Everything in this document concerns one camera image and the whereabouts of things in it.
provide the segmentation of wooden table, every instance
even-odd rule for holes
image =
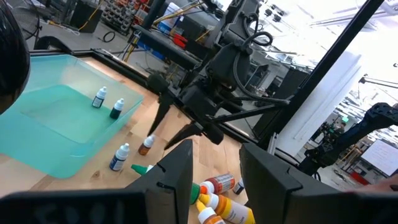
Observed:
[[[157,139],[148,155],[141,156],[137,148],[142,144],[153,122],[157,108],[157,95],[151,93],[128,78],[118,74],[93,58],[83,58],[91,66],[101,70],[115,80],[128,86],[144,96],[139,109],[131,117],[127,125],[118,132],[87,164],[73,177],[57,179],[35,170],[13,158],[0,154],[0,195],[23,190],[71,190],[71,189],[110,189],[124,188],[139,178],[131,168],[131,164],[147,166],[155,164],[167,153],[163,148],[171,137],[190,120],[176,107],[172,107],[167,116],[155,131]],[[205,179],[227,172],[232,173],[236,181],[241,177],[239,170],[239,148],[241,144],[228,136],[220,145],[215,145],[206,137],[194,136],[193,139],[193,181],[200,183]],[[128,142],[131,153],[121,171],[109,168],[114,153],[120,145]],[[235,195],[231,190],[226,196],[239,203],[247,201],[245,191]],[[189,223],[199,223],[198,212],[194,206],[190,208]]]

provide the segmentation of green cap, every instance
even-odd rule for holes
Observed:
[[[148,167],[133,164],[131,168],[136,171],[139,175],[144,175],[147,172]]]
[[[189,200],[189,204],[193,205],[197,200],[200,195],[200,186],[192,183],[192,189],[191,189],[191,198]]]

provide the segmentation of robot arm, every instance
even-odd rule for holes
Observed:
[[[335,142],[325,142],[315,149],[308,150],[299,169],[313,175],[319,167],[333,165],[341,152],[372,131],[391,125],[398,125],[398,110],[387,103],[376,103],[366,112],[361,122],[342,134]]]

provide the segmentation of small bottle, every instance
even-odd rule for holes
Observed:
[[[206,208],[200,201],[197,201],[197,209],[199,210],[198,219],[201,224],[225,224],[224,220],[216,215],[212,208]]]
[[[149,165],[148,167],[144,167],[144,166],[133,164],[131,166],[131,168],[134,171],[136,171],[139,175],[144,175],[145,173],[150,171],[153,168],[153,166]],[[189,200],[190,205],[193,205],[198,200],[199,194],[200,194],[200,186],[198,184],[192,183],[191,197]]]
[[[151,147],[154,145],[155,135],[151,134],[149,137],[145,138],[144,142],[138,148],[138,153],[142,156],[145,156]]]
[[[126,161],[127,156],[129,155],[130,149],[129,144],[125,143],[124,145],[120,146],[120,149],[116,151],[114,157],[109,165],[111,170],[119,171],[122,169],[123,162]]]
[[[235,178],[232,174],[223,174],[217,177],[206,179],[200,184],[202,194],[222,194],[235,186]]]
[[[120,100],[118,100],[114,106],[113,109],[111,111],[111,113],[109,114],[109,116],[113,119],[118,119],[120,113],[122,112],[123,109],[123,105],[124,105],[124,99],[121,98]]]
[[[200,194],[199,201],[212,208],[217,215],[234,224],[255,224],[253,211],[222,195]]]
[[[98,90],[97,95],[95,95],[91,105],[94,106],[95,108],[100,108],[105,100],[105,95],[106,95],[106,86]]]
[[[238,183],[235,185],[234,189],[232,189],[232,191],[237,195],[239,195],[243,191],[243,189],[244,189],[243,179],[240,179]]]

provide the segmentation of yellow bottle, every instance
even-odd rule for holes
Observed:
[[[214,209],[217,215],[234,224],[255,224],[253,211],[222,195],[200,194],[199,200]]]
[[[201,224],[225,224],[224,220],[217,216],[212,208],[206,208],[200,201],[197,201],[197,208],[199,210],[198,219]]]

